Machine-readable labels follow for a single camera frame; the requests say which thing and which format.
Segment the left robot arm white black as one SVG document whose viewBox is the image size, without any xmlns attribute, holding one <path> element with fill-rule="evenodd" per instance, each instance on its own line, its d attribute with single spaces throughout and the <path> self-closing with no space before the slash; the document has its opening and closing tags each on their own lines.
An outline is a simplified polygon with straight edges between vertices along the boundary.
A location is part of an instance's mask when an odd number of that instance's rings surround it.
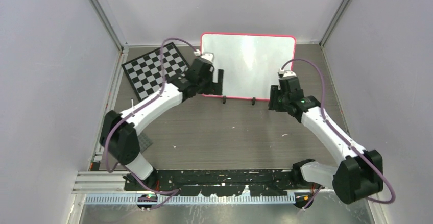
<svg viewBox="0 0 433 224">
<path fill-rule="evenodd" d="M 139 135 L 156 118 L 197 94 L 221 95 L 223 74 L 218 70 L 218 81 L 213 82 L 214 55 L 203 53 L 195 57 L 183 74 L 177 74 L 162 83 L 161 89 L 120 113 L 106 113 L 100 135 L 100 145 L 117 163 L 124 166 L 144 190 L 156 186 L 154 167 L 141 153 Z"/>
</svg>

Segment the whiteboard with pink frame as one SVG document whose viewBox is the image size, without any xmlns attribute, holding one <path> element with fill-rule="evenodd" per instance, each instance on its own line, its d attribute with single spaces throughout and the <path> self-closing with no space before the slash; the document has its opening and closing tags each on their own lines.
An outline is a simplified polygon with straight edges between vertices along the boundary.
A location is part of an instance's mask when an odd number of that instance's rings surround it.
<svg viewBox="0 0 433 224">
<path fill-rule="evenodd" d="M 201 52 L 214 55 L 222 69 L 221 98 L 268 101 L 270 87 L 278 84 L 278 70 L 295 56 L 297 40 L 290 35 L 207 32 L 201 36 Z"/>
</svg>

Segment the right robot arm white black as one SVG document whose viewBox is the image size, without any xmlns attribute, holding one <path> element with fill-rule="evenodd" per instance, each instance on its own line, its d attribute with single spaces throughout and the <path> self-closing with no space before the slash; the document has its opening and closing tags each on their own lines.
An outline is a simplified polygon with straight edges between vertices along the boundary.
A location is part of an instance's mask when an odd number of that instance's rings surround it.
<svg viewBox="0 0 433 224">
<path fill-rule="evenodd" d="M 309 129 L 328 149 L 337 167 L 308 159 L 293 165 L 291 179 L 297 188 L 317 183 L 335 191 L 345 204 L 383 190 L 383 159 L 377 150 L 366 150 L 353 141 L 322 109 L 314 96 L 304 96 L 296 76 L 279 79 L 270 88 L 268 108 L 286 112 Z"/>
</svg>

